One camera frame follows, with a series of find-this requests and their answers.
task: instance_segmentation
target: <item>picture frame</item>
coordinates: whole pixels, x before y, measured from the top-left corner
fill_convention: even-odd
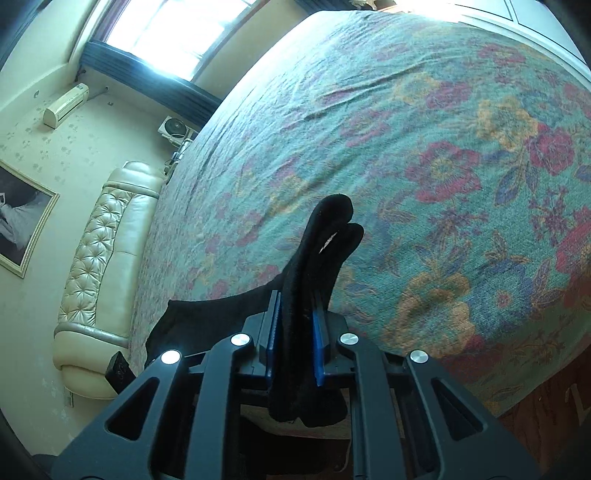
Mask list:
[[[21,278],[59,194],[0,160],[0,265]]]

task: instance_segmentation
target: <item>wooden floor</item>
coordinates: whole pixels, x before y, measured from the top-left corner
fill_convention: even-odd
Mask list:
[[[591,407],[591,347],[565,369],[536,388],[501,418],[538,461],[545,472],[579,428],[581,414]],[[346,468],[346,444],[326,441],[329,461],[317,475],[274,475],[267,480],[349,480],[352,465]]]

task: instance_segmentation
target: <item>floral bedspread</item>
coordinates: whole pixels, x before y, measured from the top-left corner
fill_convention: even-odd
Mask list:
[[[306,19],[161,196],[134,368],[168,299],[266,283],[344,193],[366,233],[330,309],[382,349],[438,357],[502,413],[591,343],[590,132],[591,94],[512,39],[410,14]]]

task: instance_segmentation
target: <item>dark curtain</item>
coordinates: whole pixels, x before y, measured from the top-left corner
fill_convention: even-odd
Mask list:
[[[348,0],[295,0],[309,15],[321,10],[356,10]]]
[[[101,41],[86,44],[80,66],[93,68],[143,93],[198,127],[205,125],[222,103],[191,82],[157,72],[141,58]]]
[[[0,0],[0,70],[24,31],[51,0]]]

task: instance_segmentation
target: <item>black mechanical arm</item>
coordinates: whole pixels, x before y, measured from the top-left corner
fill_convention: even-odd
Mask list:
[[[434,358],[384,353],[318,294],[312,305],[317,385],[349,389],[355,479],[539,479],[516,438]],[[56,459],[51,478],[239,478],[239,406],[259,404],[273,381],[280,306],[274,291],[242,333],[196,355],[164,352],[135,379],[113,357],[107,378],[121,393]]]

